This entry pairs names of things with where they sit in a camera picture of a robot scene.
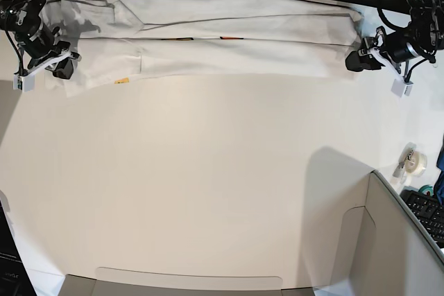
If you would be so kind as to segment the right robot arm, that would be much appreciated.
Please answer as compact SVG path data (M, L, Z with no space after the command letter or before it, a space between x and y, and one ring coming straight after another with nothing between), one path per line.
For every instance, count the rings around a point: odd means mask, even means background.
M47 0L2 0L1 30L6 34L18 60L16 74L32 76L41 69L68 80L80 55L71 44L58 39L59 27L50 29L40 17Z

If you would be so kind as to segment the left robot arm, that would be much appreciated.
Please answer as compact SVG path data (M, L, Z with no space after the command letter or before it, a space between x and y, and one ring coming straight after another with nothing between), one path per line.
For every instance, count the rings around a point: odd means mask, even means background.
M410 21L401 27L390 22L379 3L383 22L375 36L364 37L360 47L345 59L347 70L375 71L386 67L406 85L412 83L413 70L421 64L436 63L443 50L443 0L406 0Z

